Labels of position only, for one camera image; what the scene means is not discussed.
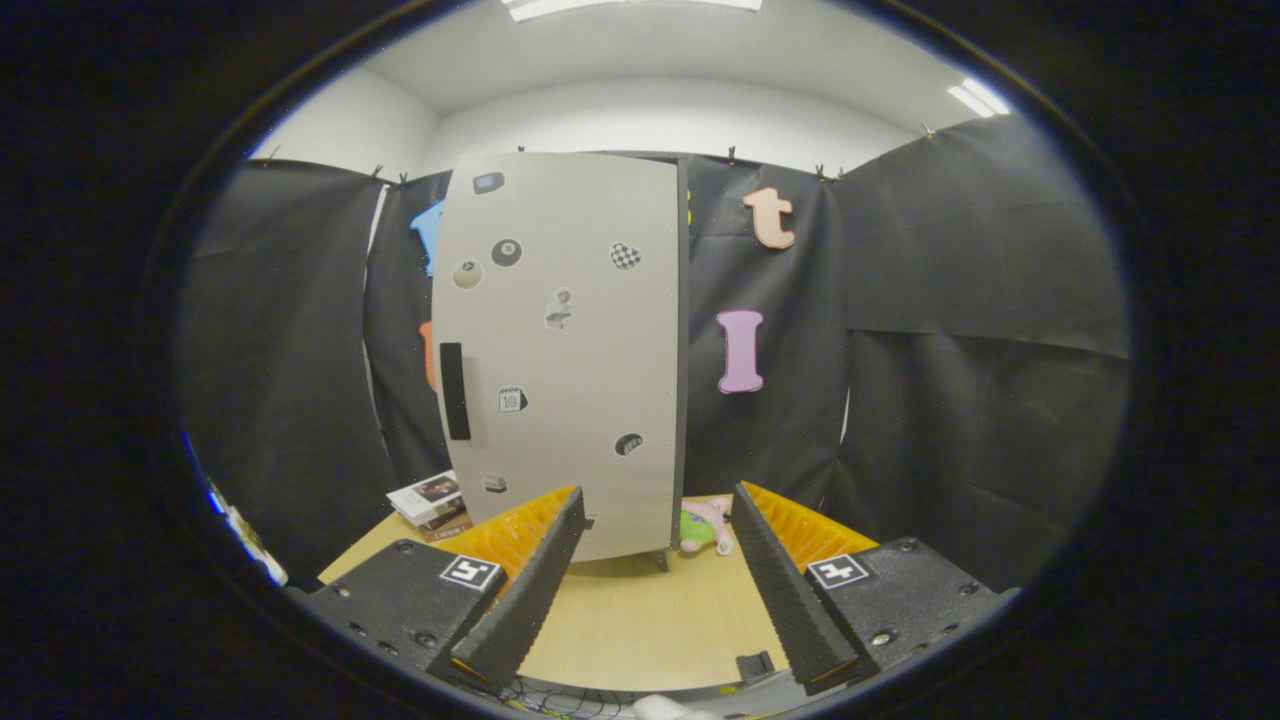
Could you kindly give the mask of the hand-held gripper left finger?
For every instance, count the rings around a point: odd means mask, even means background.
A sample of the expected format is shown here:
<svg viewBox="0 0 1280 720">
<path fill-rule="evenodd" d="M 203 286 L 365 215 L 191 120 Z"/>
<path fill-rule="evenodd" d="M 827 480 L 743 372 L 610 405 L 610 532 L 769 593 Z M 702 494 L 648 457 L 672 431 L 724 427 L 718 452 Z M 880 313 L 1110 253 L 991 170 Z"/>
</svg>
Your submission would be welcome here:
<svg viewBox="0 0 1280 720">
<path fill-rule="evenodd" d="M 291 597 L 406 676 L 499 693 L 532 648 L 585 525 L 582 491 L 566 486 L 435 544 L 393 539 Z"/>
</svg>

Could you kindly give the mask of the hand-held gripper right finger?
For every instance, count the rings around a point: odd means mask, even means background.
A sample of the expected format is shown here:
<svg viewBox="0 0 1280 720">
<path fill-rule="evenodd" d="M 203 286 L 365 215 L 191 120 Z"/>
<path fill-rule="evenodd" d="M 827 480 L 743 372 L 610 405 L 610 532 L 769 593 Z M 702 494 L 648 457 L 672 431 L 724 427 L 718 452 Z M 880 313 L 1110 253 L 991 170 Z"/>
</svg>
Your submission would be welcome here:
<svg viewBox="0 0 1280 720">
<path fill-rule="evenodd" d="M 753 483 L 731 525 L 790 671 L 808 694 L 867 682 L 992 619 L 992 591 L 923 539 L 882 543 Z"/>
</svg>

